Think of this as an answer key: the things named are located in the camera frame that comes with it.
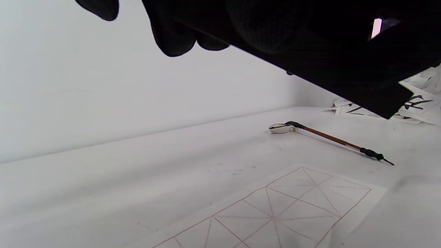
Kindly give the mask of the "person's left hand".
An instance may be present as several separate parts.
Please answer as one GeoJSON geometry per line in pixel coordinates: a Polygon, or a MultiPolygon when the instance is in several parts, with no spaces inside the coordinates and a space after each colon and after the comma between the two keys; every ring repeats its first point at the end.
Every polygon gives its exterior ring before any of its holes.
{"type": "MultiPolygon", "coordinates": [[[[221,51],[229,44],[212,38],[175,20],[175,6],[190,0],[144,0],[155,42],[168,57],[189,52],[195,43],[209,51],[221,51]]],[[[268,53],[286,50],[308,19],[308,0],[224,0],[226,11],[238,34],[252,47],[268,53]]]]}

